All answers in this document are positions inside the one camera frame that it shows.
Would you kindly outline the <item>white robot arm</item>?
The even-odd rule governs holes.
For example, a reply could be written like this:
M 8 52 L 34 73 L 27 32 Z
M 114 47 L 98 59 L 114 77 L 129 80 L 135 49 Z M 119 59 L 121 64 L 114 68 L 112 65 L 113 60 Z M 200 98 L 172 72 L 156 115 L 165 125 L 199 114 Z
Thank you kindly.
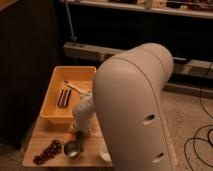
M 173 72 L 168 49 L 142 44 L 101 64 L 92 94 L 73 110 L 73 128 L 96 115 L 115 171 L 175 171 L 161 91 Z

